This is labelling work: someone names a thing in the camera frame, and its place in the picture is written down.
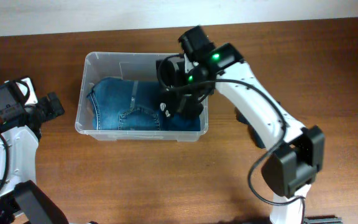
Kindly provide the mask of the black garment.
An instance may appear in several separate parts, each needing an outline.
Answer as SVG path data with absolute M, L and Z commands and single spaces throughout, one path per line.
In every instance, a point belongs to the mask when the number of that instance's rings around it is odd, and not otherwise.
M 234 108 L 234 111 L 236 114 L 237 121 L 247 126 L 248 133 L 254 144 L 260 149 L 265 149 L 265 144 L 261 140 L 260 136 L 257 134 L 257 131 L 250 125 L 245 116 L 238 110 L 238 108 Z
M 182 95 L 177 92 L 162 93 L 158 108 L 167 118 L 179 116 L 184 119 L 195 119 L 204 110 L 202 103 L 193 95 Z

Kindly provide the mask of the blue shirt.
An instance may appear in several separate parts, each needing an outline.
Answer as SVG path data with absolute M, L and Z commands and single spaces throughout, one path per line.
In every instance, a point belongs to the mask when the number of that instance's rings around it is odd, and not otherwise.
M 175 115 L 163 119 L 162 129 L 164 131 L 200 131 L 201 123 L 199 118 L 186 119 L 180 115 Z

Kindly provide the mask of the dark blue jeans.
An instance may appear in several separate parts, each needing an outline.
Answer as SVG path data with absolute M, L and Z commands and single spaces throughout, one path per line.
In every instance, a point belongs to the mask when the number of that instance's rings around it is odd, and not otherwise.
M 161 131 L 160 87 L 157 82 L 102 79 L 87 94 L 95 130 Z

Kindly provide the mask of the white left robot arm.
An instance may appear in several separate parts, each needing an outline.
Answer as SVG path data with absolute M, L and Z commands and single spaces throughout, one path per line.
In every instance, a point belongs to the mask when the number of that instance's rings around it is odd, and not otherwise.
M 0 86 L 0 223 L 21 215 L 28 223 L 68 223 L 37 186 L 35 170 L 41 125 L 64 112 L 54 92 L 38 99 L 30 78 Z

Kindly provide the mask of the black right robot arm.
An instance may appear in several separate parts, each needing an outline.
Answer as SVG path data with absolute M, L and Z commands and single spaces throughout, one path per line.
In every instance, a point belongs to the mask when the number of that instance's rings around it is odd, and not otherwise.
M 306 195 L 323 168 L 325 136 L 290 115 L 260 84 L 250 65 L 230 43 L 216 46 L 200 26 L 182 34 L 181 53 L 156 63 L 162 92 L 160 110 L 166 118 L 194 118 L 214 92 L 225 96 L 264 149 L 250 167 L 260 169 L 273 192 L 270 223 L 341 223 L 335 216 L 305 215 Z

